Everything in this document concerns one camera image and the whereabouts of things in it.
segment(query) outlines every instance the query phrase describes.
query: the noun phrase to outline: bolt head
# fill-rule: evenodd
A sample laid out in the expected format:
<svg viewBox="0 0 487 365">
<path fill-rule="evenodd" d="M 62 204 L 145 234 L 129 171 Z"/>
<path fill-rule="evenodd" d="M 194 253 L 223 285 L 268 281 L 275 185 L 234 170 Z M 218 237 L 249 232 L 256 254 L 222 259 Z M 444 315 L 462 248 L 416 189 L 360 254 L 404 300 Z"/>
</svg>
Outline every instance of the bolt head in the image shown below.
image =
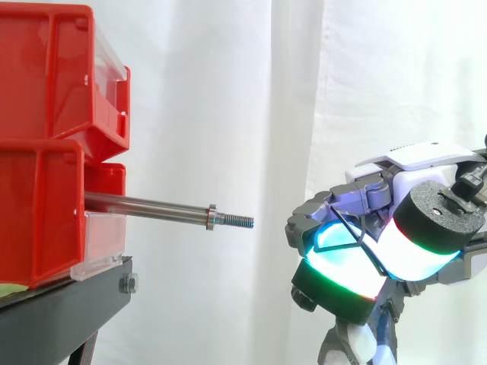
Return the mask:
<svg viewBox="0 0 487 365">
<path fill-rule="evenodd" d="M 127 294 L 135 294 L 138 290 L 138 275 L 136 273 L 127 274 L 125 278 L 124 291 Z"/>
</svg>

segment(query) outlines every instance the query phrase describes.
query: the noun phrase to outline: threaded bolt end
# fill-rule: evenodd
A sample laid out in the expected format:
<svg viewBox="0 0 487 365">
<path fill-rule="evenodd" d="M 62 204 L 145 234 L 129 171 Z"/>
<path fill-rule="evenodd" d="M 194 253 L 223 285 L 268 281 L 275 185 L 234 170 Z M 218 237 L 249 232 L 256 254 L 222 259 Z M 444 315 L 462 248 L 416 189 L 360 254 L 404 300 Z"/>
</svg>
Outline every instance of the threaded bolt end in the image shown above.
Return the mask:
<svg viewBox="0 0 487 365">
<path fill-rule="evenodd" d="M 252 217 L 244 217 L 241 215 L 223 214 L 223 219 L 218 223 L 224 226 L 253 228 L 254 219 Z"/>
</svg>

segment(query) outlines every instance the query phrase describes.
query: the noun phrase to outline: white curtain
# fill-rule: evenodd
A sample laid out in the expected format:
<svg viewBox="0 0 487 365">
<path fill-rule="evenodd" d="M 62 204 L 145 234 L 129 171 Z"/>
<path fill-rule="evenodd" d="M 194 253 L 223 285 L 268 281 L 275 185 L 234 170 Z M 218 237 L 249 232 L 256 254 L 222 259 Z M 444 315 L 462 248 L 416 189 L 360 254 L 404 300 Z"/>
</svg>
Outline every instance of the white curtain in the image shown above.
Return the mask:
<svg viewBox="0 0 487 365">
<path fill-rule="evenodd" d="M 316 363 L 333 317 L 291 303 L 286 219 L 389 148 L 482 147 L 483 2 L 75 2 L 132 70 L 127 194 L 256 217 L 213 233 L 130 218 L 140 289 L 93 364 Z M 487 363 L 486 289 L 480 275 L 406 300 L 399 363 Z"/>
</svg>

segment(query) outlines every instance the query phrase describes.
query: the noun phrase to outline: red plastic bin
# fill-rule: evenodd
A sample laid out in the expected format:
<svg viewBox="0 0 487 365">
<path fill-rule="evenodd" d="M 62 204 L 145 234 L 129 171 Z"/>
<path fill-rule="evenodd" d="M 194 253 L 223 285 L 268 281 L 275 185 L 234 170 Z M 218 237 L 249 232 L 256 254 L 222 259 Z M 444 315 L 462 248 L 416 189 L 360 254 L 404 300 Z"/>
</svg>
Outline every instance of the red plastic bin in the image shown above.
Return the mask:
<svg viewBox="0 0 487 365">
<path fill-rule="evenodd" d="M 73 139 L 86 161 L 129 149 L 130 71 L 83 5 L 0 3 L 0 139 Z"/>
<path fill-rule="evenodd" d="M 37 287 L 84 260 L 84 187 L 123 194 L 123 165 L 84 165 L 76 141 L 0 141 L 0 283 Z"/>
</svg>

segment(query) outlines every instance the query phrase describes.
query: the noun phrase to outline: black metal stand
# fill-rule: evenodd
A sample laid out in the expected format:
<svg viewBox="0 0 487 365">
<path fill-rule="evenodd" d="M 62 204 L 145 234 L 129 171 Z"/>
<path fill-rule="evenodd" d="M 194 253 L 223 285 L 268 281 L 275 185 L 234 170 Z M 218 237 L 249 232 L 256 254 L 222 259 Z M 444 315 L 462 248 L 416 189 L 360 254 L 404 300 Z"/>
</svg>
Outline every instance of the black metal stand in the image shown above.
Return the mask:
<svg viewBox="0 0 487 365">
<path fill-rule="evenodd" d="M 132 259 L 85 281 L 67 280 L 0 300 L 2 363 L 91 363 L 98 330 L 130 302 Z"/>
</svg>

